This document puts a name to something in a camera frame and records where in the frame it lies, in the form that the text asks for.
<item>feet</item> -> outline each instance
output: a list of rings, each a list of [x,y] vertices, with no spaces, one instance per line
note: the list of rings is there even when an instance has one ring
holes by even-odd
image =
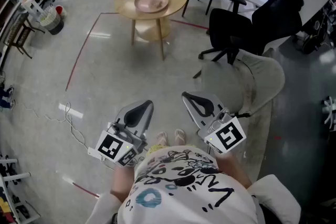
[[[13,86],[10,86],[9,89],[8,89],[8,99],[11,99],[12,96],[13,96],[13,93],[14,93],[14,88]]]
[[[167,133],[161,132],[157,135],[158,145],[168,146]]]
[[[177,146],[184,146],[186,141],[186,135],[185,132],[181,129],[175,130],[175,144]]]
[[[15,100],[13,100],[12,102],[10,102],[10,107],[11,107],[11,110],[13,110],[13,108],[15,107]]]

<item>pink bowl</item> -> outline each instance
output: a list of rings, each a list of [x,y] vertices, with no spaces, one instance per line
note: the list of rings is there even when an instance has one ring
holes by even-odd
[[[137,10],[145,13],[155,13],[167,7],[169,0],[134,0]]]

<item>white sleeve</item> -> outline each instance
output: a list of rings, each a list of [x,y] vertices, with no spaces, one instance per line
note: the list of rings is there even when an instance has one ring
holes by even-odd
[[[301,207],[292,193],[275,175],[259,179],[247,191],[254,195],[260,204],[271,210],[281,223],[299,223]]]
[[[101,194],[86,224],[112,223],[112,218],[118,213],[121,204],[121,201],[109,192]]]

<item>shoe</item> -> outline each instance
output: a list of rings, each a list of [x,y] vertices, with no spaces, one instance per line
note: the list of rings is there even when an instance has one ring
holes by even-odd
[[[13,86],[10,86],[9,87],[9,96],[8,96],[8,99],[11,99],[12,98],[12,96],[13,96],[13,93],[14,93],[14,88],[13,88]]]
[[[11,107],[11,110],[13,110],[13,108],[15,107],[15,100],[13,100],[12,102],[10,102],[10,107]]]

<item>round wooden table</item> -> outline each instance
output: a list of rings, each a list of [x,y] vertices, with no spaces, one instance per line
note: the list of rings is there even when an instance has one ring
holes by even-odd
[[[163,38],[170,32],[168,16],[178,12],[187,0],[169,0],[165,9],[157,13],[144,13],[135,8],[134,0],[114,0],[115,11],[132,19],[132,45],[134,34],[145,40],[159,40],[161,45],[161,56],[164,60]]]

